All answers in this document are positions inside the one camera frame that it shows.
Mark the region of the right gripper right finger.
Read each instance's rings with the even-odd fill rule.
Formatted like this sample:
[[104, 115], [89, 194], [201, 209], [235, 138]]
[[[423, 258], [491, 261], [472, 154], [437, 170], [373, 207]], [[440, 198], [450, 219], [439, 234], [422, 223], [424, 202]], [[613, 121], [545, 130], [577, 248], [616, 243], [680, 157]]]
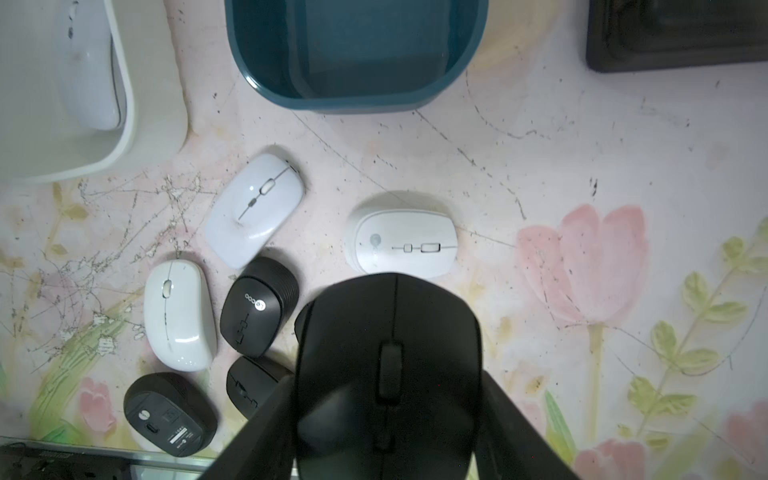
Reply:
[[476, 467], [481, 480], [578, 479], [486, 371], [481, 376]]

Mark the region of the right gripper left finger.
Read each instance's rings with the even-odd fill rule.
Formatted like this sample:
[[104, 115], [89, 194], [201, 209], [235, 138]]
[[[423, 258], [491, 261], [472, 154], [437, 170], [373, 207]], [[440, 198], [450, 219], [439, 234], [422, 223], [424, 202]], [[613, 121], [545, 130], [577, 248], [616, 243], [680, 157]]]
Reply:
[[296, 457], [294, 380], [288, 375], [277, 384], [200, 479], [291, 478]]

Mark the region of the black mouse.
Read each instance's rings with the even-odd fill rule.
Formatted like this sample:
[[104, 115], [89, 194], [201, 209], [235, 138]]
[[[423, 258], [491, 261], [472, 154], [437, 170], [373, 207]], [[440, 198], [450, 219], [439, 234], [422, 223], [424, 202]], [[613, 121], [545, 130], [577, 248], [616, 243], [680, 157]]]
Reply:
[[188, 457], [213, 440], [218, 421], [207, 396], [173, 372], [144, 375], [123, 398], [124, 415], [142, 437], [174, 457]]
[[308, 302], [299, 312], [294, 321], [294, 335], [299, 345], [303, 342], [303, 334], [308, 317], [311, 314], [311, 310], [314, 306], [314, 301]]
[[261, 357], [291, 317], [299, 297], [298, 281], [286, 266], [256, 257], [228, 292], [220, 317], [221, 335], [241, 355]]
[[229, 368], [226, 392], [235, 408], [250, 419], [274, 392], [277, 384], [293, 372], [275, 360], [262, 356], [241, 356]]
[[303, 479], [463, 479], [481, 403], [470, 307], [405, 274], [319, 294], [299, 345], [296, 462]]

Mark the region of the white storage box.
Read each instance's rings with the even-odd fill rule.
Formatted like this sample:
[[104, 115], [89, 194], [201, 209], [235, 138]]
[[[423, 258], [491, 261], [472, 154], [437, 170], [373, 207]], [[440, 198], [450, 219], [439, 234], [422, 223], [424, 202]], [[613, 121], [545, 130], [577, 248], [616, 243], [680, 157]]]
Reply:
[[163, 2], [2, 2], [2, 182], [156, 165], [187, 124]]

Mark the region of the teal storage box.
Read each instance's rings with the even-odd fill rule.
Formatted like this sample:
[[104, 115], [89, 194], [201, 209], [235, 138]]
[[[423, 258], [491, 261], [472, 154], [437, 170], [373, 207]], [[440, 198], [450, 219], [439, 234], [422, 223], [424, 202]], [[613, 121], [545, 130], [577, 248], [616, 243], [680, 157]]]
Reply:
[[290, 110], [418, 109], [468, 67], [486, 1], [228, 1], [228, 41], [248, 84]]

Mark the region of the white oval mouse right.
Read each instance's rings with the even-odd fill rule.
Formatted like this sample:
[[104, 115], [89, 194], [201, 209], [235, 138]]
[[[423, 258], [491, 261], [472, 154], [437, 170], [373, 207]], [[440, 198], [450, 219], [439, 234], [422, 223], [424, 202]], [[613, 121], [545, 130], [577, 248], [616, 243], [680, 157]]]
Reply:
[[451, 270], [458, 246], [450, 217], [428, 210], [360, 208], [344, 234], [347, 262], [364, 274], [437, 278]]

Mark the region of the white slim mouse angled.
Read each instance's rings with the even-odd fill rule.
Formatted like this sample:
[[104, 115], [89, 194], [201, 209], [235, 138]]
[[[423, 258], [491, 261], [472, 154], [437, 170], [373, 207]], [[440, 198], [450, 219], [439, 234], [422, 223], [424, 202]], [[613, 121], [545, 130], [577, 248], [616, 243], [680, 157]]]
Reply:
[[204, 235], [230, 268], [244, 268], [299, 206], [305, 189], [285, 160], [262, 154], [233, 178], [213, 205]]

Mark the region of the black plastic tool case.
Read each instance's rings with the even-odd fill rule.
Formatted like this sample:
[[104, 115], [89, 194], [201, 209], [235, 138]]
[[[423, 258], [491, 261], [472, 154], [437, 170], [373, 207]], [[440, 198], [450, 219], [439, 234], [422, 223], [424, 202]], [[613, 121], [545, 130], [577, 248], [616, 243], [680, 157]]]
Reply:
[[767, 59], [765, 1], [591, 1], [585, 60], [600, 73]]

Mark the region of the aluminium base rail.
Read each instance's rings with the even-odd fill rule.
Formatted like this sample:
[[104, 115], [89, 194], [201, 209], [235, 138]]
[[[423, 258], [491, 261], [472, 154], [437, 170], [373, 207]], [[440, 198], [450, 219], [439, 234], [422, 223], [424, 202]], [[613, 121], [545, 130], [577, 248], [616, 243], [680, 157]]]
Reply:
[[1, 439], [3, 479], [197, 479], [212, 463], [162, 452]]

